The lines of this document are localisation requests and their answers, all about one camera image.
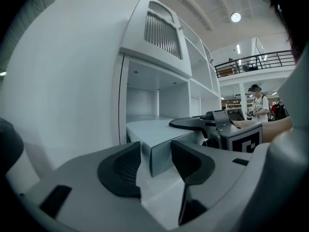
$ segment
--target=black metal railing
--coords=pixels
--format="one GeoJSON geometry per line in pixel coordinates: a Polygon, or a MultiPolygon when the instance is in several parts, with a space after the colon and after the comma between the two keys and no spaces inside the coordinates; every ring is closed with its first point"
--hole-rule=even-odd
{"type": "Polygon", "coordinates": [[[243,72],[294,65],[295,62],[291,51],[279,51],[239,58],[218,64],[215,69],[219,78],[243,72]]]}

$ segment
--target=vent grille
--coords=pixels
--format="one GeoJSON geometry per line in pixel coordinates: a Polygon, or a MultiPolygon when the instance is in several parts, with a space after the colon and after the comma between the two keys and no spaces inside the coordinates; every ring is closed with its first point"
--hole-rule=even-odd
{"type": "Polygon", "coordinates": [[[148,8],[152,9],[156,13],[162,15],[162,17],[164,19],[173,22],[172,14],[166,8],[161,6],[160,4],[158,4],[156,2],[150,2],[149,5],[148,5],[148,8]]]}
{"type": "Polygon", "coordinates": [[[180,58],[176,29],[151,13],[147,14],[144,39],[180,58]]]}

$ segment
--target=man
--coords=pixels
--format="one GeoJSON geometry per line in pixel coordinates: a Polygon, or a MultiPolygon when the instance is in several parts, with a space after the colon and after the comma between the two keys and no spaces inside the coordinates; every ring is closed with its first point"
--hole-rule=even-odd
{"type": "Polygon", "coordinates": [[[268,122],[269,104],[265,95],[261,94],[261,88],[257,84],[253,84],[248,91],[255,96],[252,103],[252,121],[268,122]]]}

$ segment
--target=store shelf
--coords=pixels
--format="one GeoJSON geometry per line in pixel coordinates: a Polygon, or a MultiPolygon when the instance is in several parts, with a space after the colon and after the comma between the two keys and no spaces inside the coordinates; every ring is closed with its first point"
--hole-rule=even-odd
{"type": "Polygon", "coordinates": [[[185,37],[185,42],[187,44],[188,52],[189,52],[189,58],[190,58],[190,64],[191,67],[201,63],[206,62],[207,59],[205,56],[201,53],[199,49],[188,39],[185,37]]]}
{"type": "Polygon", "coordinates": [[[206,58],[210,62],[211,59],[212,59],[211,52],[210,52],[210,50],[208,50],[208,48],[206,47],[204,42],[202,42],[202,45],[203,45],[203,48],[204,48],[204,51],[205,51],[205,54],[206,54],[206,58]]]}
{"type": "Polygon", "coordinates": [[[209,88],[202,85],[197,80],[191,78],[189,79],[190,82],[190,91],[191,91],[191,97],[196,99],[211,99],[211,98],[219,98],[219,95],[209,88]]]}
{"type": "Polygon", "coordinates": [[[130,58],[128,88],[157,91],[186,82],[186,78],[174,72],[136,58],[130,58]]]}
{"type": "Polygon", "coordinates": [[[190,133],[189,130],[169,126],[173,118],[163,116],[127,116],[126,129],[132,141],[141,140],[149,147],[154,147],[167,140],[190,133]]]}
{"type": "Polygon", "coordinates": [[[179,18],[180,25],[183,28],[184,36],[205,56],[204,49],[202,45],[202,41],[200,38],[194,33],[194,31],[179,18]]]}

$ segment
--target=light fixture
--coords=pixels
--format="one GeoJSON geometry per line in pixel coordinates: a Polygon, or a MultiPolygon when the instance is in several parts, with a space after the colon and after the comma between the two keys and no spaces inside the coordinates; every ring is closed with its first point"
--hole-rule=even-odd
{"type": "Polygon", "coordinates": [[[240,46],[239,46],[239,44],[238,44],[238,45],[236,45],[236,48],[237,48],[237,52],[238,52],[238,54],[240,54],[240,46]]]}
{"type": "Polygon", "coordinates": [[[232,22],[239,22],[240,19],[241,19],[240,13],[233,13],[233,14],[231,15],[231,20],[232,20],[232,22]]]}

